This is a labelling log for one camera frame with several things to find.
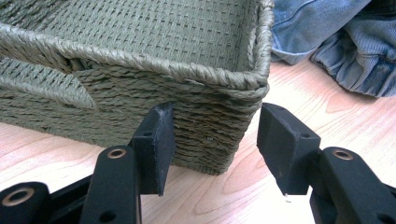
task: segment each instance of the wood grain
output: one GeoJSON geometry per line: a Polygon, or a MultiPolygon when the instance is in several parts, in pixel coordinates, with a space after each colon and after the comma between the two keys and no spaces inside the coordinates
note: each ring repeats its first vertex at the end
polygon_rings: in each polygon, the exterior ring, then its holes
{"type": "MultiPolygon", "coordinates": [[[[321,148],[359,153],[379,178],[396,186],[396,98],[340,88],[305,61],[273,63],[265,102],[286,107],[321,138],[321,148]]],[[[143,196],[144,223],[313,223],[308,197],[281,195],[256,148],[259,113],[227,173],[171,167],[165,195],[143,196]]],[[[89,175],[102,148],[0,123],[0,190],[40,181],[55,191],[89,175]]]]}

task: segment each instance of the black clamp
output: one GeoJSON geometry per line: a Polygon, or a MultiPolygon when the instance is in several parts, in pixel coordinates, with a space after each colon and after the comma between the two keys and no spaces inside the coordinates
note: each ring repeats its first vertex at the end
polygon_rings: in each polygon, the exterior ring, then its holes
{"type": "Polygon", "coordinates": [[[257,144],[283,194],[305,195],[316,223],[396,223],[396,190],[353,151],[328,147],[278,105],[263,104],[257,144]]]}
{"type": "Polygon", "coordinates": [[[156,105],[128,146],[100,153],[93,175],[52,194],[38,182],[0,192],[0,223],[141,223],[140,195],[163,195],[175,150],[173,105],[156,105]]]}

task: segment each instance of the blue jeans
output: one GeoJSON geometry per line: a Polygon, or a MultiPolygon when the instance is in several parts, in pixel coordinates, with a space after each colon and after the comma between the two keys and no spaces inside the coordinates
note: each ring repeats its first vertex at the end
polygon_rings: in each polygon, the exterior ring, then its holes
{"type": "Polygon", "coordinates": [[[350,91],[396,95],[394,0],[275,0],[273,61],[296,64],[312,54],[350,91]]]}

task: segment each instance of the woven basket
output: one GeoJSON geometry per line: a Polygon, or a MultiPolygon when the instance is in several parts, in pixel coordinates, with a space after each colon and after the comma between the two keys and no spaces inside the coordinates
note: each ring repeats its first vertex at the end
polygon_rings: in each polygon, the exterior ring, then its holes
{"type": "Polygon", "coordinates": [[[103,147],[175,103],[173,163],[218,175],[268,92],[271,0],[0,0],[0,121],[103,147]]]}

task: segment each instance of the metal grommet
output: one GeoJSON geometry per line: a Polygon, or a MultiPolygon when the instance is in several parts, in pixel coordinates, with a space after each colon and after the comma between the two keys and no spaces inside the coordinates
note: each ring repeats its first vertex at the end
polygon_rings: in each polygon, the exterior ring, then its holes
{"type": "Polygon", "coordinates": [[[336,158],[341,159],[341,160],[344,160],[344,161],[352,161],[352,160],[353,160],[353,156],[352,156],[349,152],[344,151],[344,150],[342,150],[342,149],[335,149],[335,150],[332,152],[332,154],[333,154],[336,158]]]}
{"type": "Polygon", "coordinates": [[[107,156],[110,159],[118,159],[123,157],[126,154],[126,150],[122,148],[116,148],[107,153],[107,156]]]}
{"type": "Polygon", "coordinates": [[[35,194],[35,190],[32,188],[24,187],[21,189],[14,190],[9,193],[6,198],[1,202],[3,206],[11,207],[24,203],[29,200],[35,194]]]}

